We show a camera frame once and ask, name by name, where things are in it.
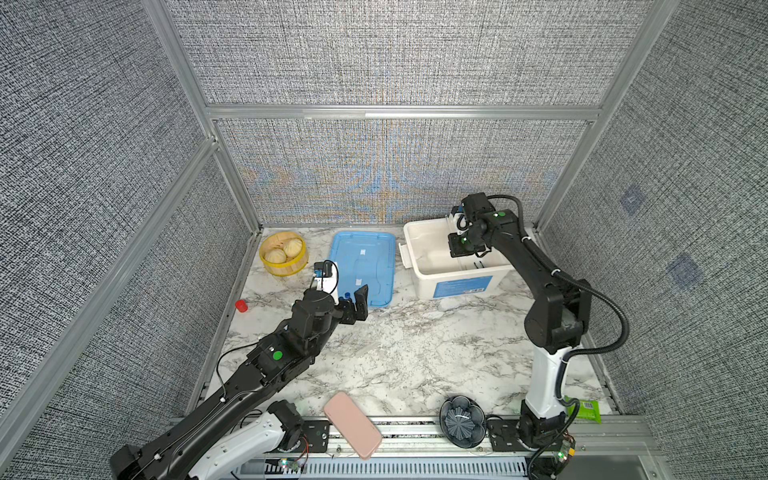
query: gray textured wall panel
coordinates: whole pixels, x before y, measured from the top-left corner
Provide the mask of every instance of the gray textured wall panel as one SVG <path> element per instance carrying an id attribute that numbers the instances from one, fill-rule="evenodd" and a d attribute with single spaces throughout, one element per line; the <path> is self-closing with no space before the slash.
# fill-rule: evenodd
<path id="1" fill-rule="evenodd" d="M 202 134 L 138 0 L 0 25 L 1 415 Z"/>
<path id="2" fill-rule="evenodd" d="M 403 223 L 466 194 L 519 195 L 533 218 L 582 121 L 222 120 L 267 223 Z"/>
<path id="3" fill-rule="evenodd" d="M 768 4 L 684 0 L 545 239 L 627 307 L 605 356 L 675 478 L 762 478 Z M 616 338 L 596 303 L 596 343 Z"/>
<path id="4" fill-rule="evenodd" d="M 111 478 L 183 415 L 249 236 L 210 159 L 3 478 Z"/>
<path id="5" fill-rule="evenodd" d="M 214 103 L 598 104 L 652 1 L 167 3 Z"/>

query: blue lid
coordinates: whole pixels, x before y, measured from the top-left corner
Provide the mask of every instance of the blue lid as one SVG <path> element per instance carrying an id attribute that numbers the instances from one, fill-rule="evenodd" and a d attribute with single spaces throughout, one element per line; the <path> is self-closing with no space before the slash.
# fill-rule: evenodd
<path id="1" fill-rule="evenodd" d="M 368 285 L 368 305 L 387 306 L 395 287 L 395 236 L 377 232 L 338 232 L 330 259 L 339 266 L 339 296 L 352 297 Z"/>

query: white plastic storage bin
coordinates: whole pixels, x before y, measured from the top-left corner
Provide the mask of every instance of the white plastic storage bin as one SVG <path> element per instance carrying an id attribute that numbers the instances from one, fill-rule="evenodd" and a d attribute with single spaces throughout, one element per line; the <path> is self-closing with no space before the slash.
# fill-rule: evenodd
<path id="1" fill-rule="evenodd" d="M 402 263 L 413 268 L 416 295 L 422 300 L 483 292 L 496 287 L 515 268 L 497 250 L 482 258 L 451 257 L 448 234 L 456 231 L 448 218 L 408 222 Z"/>

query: white marble table surface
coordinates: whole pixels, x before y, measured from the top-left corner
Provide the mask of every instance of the white marble table surface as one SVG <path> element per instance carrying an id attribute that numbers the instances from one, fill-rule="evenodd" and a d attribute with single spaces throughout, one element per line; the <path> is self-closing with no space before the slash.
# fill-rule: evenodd
<path id="1" fill-rule="evenodd" d="M 310 265 L 327 258 L 333 236 L 340 231 L 393 233 L 405 243 L 402 228 L 268 228 L 262 239 L 280 230 L 295 231 L 306 240 Z M 309 267 L 293 276 L 272 276 L 256 256 L 242 294 L 248 310 L 235 312 L 222 352 L 274 331 L 290 317 L 293 301 L 301 298 L 310 278 Z M 266 405 L 287 399 L 301 415 L 323 415 L 323 405 L 343 390 L 367 415 L 437 415 L 446 397 L 461 393 L 487 414 L 519 413 L 531 381 L 532 344 L 523 319 L 532 304 L 531 292 L 514 271 L 496 291 L 419 300 L 398 251 L 389 306 L 371 309 L 365 322 L 339 325 L 315 365 Z M 225 380 L 249 350 L 222 359 Z M 214 373 L 208 395 L 219 387 Z M 564 393 L 597 400 L 601 413 L 610 412 L 583 356 L 571 361 Z"/>

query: green snack package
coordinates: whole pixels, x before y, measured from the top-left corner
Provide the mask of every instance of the green snack package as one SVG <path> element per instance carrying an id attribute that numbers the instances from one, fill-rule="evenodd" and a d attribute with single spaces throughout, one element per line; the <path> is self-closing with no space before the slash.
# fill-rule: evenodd
<path id="1" fill-rule="evenodd" d="M 574 411 L 574 407 L 567 408 L 570 415 Z M 600 406 L 596 400 L 581 401 L 581 407 L 578 410 L 577 419 L 592 420 L 593 422 L 602 423 L 600 419 Z"/>

